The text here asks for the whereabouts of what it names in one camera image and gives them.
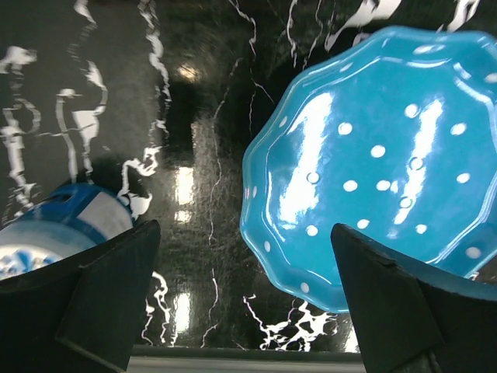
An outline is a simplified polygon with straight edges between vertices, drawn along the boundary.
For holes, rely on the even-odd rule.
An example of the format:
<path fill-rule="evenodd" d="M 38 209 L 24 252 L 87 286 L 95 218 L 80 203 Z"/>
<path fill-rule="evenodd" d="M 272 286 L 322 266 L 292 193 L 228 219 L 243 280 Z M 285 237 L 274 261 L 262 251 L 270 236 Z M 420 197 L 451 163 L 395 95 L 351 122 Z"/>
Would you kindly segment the blue polka dot plate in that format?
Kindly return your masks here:
<path fill-rule="evenodd" d="M 337 223 L 470 277 L 496 255 L 496 42 L 389 26 L 288 85 L 242 160 L 242 238 L 273 286 L 348 309 Z"/>

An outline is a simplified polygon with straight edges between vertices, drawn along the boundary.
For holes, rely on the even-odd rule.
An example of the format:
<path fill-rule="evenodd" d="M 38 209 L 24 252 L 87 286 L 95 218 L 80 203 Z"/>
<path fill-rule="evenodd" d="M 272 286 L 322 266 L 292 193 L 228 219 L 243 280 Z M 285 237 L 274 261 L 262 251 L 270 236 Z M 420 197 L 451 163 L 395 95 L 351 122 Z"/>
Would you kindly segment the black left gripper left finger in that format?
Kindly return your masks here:
<path fill-rule="evenodd" d="M 146 221 L 91 249 L 1 282 L 3 372 L 127 370 L 160 225 Z"/>

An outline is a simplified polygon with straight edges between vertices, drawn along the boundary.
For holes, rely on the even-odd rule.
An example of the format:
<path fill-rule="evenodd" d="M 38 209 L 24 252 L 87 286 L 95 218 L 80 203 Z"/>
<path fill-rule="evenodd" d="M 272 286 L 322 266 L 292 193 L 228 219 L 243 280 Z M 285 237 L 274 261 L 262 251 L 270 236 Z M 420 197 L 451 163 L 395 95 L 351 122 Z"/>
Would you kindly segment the blue white round container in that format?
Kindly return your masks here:
<path fill-rule="evenodd" d="M 40 269 L 134 227 L 116 194 L 93 184 L 60 186 L 1 229 L 1 279 Z"/>

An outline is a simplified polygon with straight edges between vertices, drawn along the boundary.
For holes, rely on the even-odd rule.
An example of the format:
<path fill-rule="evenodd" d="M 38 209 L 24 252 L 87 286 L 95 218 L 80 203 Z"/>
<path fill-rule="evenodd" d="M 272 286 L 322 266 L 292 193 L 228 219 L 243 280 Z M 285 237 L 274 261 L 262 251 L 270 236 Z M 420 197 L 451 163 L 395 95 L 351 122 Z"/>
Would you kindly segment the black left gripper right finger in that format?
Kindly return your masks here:
<path fill-rule="evenodd" d="M 494 372 L 496 287 L 390 249 L 344 224 L 331 230 L 368 372 Z"/>

